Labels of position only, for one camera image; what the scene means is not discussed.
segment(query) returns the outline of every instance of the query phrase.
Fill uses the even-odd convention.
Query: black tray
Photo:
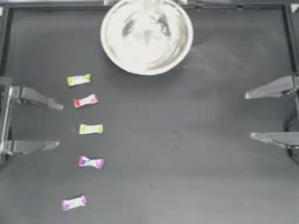
[[[249,138],[282,130],[294,99],[245,100],[251,88],[298,71],[290,10],[187,7],[191,52],[171,72],[143,77],[103,52],[107,9],[4,11],[2,74],[66,109],[14,107],[14,138],[60,140],[60,147],[2,167],[2,224],[294,224],[298,169],[283,150]],[[67,87],[68,76],[87,73],[91,84]],[[72,99],[91,94],[99,105],[75,109]],[[80,136],[82,123],[103,123],[104,134]],[[80,154],[103,157],[104,169],[80,169]],[[63,212],[62,199],[82,194],[87,208]]]

